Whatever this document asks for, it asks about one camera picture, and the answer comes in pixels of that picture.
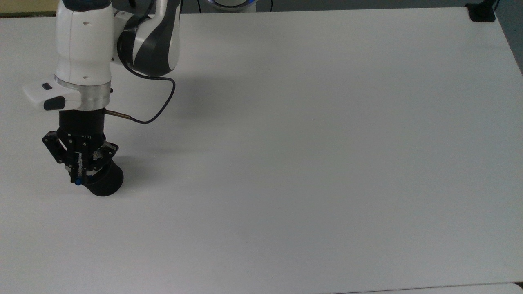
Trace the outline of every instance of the gray floor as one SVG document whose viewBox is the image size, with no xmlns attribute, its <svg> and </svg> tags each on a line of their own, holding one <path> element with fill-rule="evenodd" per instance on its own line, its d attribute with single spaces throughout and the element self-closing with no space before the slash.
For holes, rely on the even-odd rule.
<svg viewBox="0 0 523 294">
<path fill-rule="evenodd" d="M 118 9 L 142 13 L 150 0 L 137 0 L 137 8 L 129 6 L 128 0 L 112 0 Z M 182 13 L 199 13 L 198 0 L 185 0 Z M 203 13 L 207 11 L 205 0 L 199 0 Z M 479 3 L 479 0 L 272 0 L 273 12 L 339 9 L 380 9 L 415 7 L 463 7 L 466 3 Z M 259 12 L 268 12 L 271 0 L 259 0 Z M 510 48 L 523 73 L 523 0 L 501 0 L 496 11 Z"/>
</svg>

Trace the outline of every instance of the cable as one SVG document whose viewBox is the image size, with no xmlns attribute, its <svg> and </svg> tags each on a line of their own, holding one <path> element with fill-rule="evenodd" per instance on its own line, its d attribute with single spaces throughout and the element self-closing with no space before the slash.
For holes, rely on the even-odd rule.
<svg viewBox="0 0 523 294">
<path fill-rule="evenodd" d="M 135 119 L 133 118 L 132 116 L 130 115 L 126 115 L 126 114 L 122 114 L 120 112 L 116 112 L 116 111 L 111 111 L 111 110 L 106 110 L 105 111 L 105 114 L 108 114 L 108 115 L 112 115 L 112 116 L 117 116 L 117 117 L 121 117 L 121 118 L 125 118 L 125 119 L 130 119 L 134 122 L 137 122 L 137 123 L 141 123 L 142 125 L 146 125 L 148 123 L 151 123 L 153 122 L 155 119 L 157 119 L 161 114 L 162 112 L 165 110 L 165 108 L 167 107 L 167 104 L 169 104 L 170 100 L 172 99 L 173 95 L 174 95 L 174 90 L 176 89 L 176 82 L 170 78 L 170 77 L 155 77 L 155 76 L 146 76 L 146 75 L 143 75 L 143 74 L 140 74 L 140 73 L 137 73 L 135 72 L 133 69 L 131 69 L 125 62 L 122 63 L 123 66 L 129 71 L 131 72 L 133 75 L 137 76 L 137 77 L 141 77 L 141 78 L 144 78 L 144 79 L 147 79 L 147 80 L 155 80 L 155 81 L 169 81 L 173 84 L 173 88 L 171 89 L 170 91 L 170 94 L 169 94 L 169 97 L 167 98 L 167 100 L 165 101 L 164 105 L 160 108 L 160 110 L 158 111 L 158 113 L 153 117 L 151 118 L 150 120 L 146 120 L 146 121 L 143 121 L 143 120 L 139 120 L 139 119 Z"/>
<path fill-rule="evenodd" d="M 149 13 L 151 13 L 151 10 L 153 9 L 154 2 L 155 2 L 155 0 L 151 0 L 151 2 L 149 2 L 149 7 L 147 7 L 147 10 L 142 15 L 142 17 L 140 17 L 140 20 L 138 21 L 139 24 L 149 17 Z"/>
</svg>

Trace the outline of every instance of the white table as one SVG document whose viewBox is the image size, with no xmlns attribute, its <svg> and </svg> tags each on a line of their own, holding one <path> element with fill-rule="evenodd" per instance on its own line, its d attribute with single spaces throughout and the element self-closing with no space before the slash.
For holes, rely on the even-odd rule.
<svg viewBox="0 0 523 294">
<path fill-rule="evenodd" d="M 499 23 L 183 15 L 172 104 L 149 126 L 106 118 L 125 173 L 107 198 L 68 183 L 40 141 L 58 114 L 21 90 L 54 72 L 53 24 L 0 19 L 0 292 L 523 280 L 523 78 Z M 108 109 L 152 116 L 169 84 L 111 69 Z"/>
</svg>

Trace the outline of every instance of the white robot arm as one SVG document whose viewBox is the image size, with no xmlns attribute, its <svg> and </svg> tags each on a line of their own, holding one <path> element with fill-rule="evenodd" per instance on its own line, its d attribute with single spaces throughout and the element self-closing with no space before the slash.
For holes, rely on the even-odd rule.
<svg viewBox="0 0 523 294">
<path fill-rule="evenodd" d="M 98 196 L 120 188 L 123 172 L 112 160 L 118 146 L 104 135 L 109 65 L 113 59 L 136 75 L 170 80 L 160 76 L 178 62 L 180 6 L 181 0 L 158 0 L 155 16 L 149 18 L 119 12 L 110 0 L 60 0 L 55 74 L 24 86 L 24 92 L 37 107 L 59 110 L 58 130 L 42 140 L 54 159 L 65 164 L 72 183 Z"/>
</svg>

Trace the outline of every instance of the black cylinder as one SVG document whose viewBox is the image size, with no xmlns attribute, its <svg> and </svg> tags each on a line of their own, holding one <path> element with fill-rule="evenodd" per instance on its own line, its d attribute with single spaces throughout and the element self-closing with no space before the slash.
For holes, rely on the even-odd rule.
<svg viewBox="0 0 523 294">
<path fill-rule="evenodd" d="M 92 111 L 63 110 L 59 113 L 59 126 L 64 132 L 76 136 L 104 133 L 105 108 Z"/>
<path fill-rule="evenodd" d="M 84 186 L 96 196 L 109 196 L 118 191 L 123 183 L 122 169 L 111 161 L 96 173 Z"/>
</svg>

